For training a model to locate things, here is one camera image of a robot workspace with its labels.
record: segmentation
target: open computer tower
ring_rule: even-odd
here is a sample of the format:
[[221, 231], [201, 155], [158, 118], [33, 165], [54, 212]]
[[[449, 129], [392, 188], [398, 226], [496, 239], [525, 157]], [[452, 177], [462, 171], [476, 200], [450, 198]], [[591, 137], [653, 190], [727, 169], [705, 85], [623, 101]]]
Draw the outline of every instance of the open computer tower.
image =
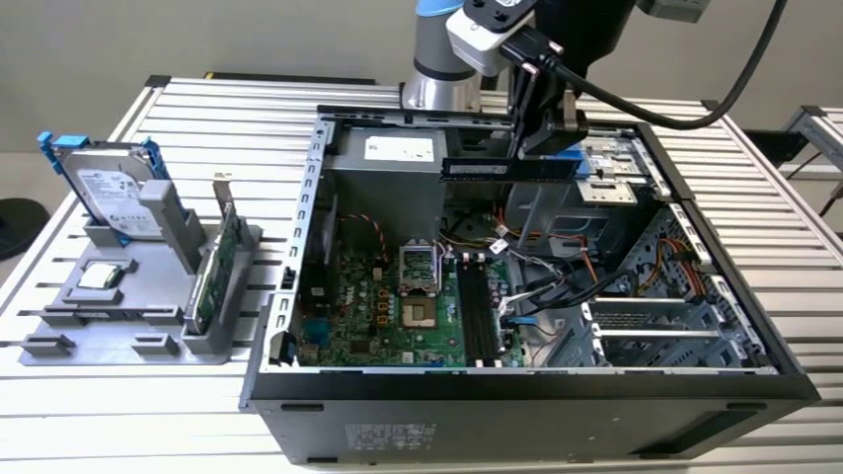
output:
[[651, 128], [321, 107], [244, 406], [293, 463], [688, 458], [816, 391]]

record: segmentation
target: hard drive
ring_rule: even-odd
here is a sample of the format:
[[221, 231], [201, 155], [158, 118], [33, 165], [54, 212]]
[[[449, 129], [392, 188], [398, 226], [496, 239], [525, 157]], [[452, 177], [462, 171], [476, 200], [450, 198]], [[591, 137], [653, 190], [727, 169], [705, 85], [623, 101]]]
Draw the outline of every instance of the hard drive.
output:
[[[146, 180], [168, 180], [158, 146], [142, 143], [90, 141], [85, 135], [64, 135], [50, 142], [38, 136], [52, 168], [64, 176], [94, 225], [110, 226], [124, 240], [162, 240], [149, 210], [138, 203]], [[186, 216], [178, 201], [181, 214]]]

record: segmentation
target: power supply label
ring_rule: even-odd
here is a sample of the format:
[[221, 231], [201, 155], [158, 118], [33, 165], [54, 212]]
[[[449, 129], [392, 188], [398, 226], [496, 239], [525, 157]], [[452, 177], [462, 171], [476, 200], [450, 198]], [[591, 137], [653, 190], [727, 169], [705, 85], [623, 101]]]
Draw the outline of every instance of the power supply label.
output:
[[366, 160], [418, 161], [432, 163], [433, 139], [405, 136], [370, 136], [366, 138]]

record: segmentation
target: metal slotted table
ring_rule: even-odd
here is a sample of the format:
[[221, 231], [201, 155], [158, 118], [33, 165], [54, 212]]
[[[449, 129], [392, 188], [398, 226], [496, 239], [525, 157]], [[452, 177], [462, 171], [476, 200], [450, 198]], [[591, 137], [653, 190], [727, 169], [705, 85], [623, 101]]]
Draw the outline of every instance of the metal slotted table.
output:
[[[487, 94], [484, 110], [503, 113], [504, 102], [500, 93]], [[593, 100], [579, 103], [593, 119], [629, 119]], [[696, 102], [637, 103], [683, 119], [707, 113]], [[318, 104], [396, 107], [397, 91], [202, 79], [144, 88], [109, 139], [153, 138], [184, 204], [204, 221], [218, 220], [213, 174], [230, 173], [237, 209], [262, 227], [234, 354], [216, 366], [18, 365], [17, 344], [86, 245], [81, 206], [68, 197], [0, 289], [0, 459], [14, 461], [0, 465], [4, 472], [304, 470], [289, 466], [260, 417], [240, 414], [237, 401], [257, 311], [280, 282]], [[840, 241], [729, 118], [701, 130], [655, 131], [823, 400], [693, 461], [452, 464], [437, 472], [843, 472]], [[376, 469], [429, 472], [430, 466]]]
[[803, 106], [785, 130], [801, 133], [831, 164], [843, 170], [843, 109]]

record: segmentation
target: ram slot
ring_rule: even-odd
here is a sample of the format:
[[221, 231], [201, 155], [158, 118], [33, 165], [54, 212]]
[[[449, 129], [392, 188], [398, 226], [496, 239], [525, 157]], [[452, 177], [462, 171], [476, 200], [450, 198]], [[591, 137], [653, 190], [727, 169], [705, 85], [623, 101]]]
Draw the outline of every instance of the ram slot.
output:
[[497, 339], [483, 263], [469, 262], [457, 265], [457, 289], [466, 364], [473, 365], [480, 360], [483, 366], [493, 366]]

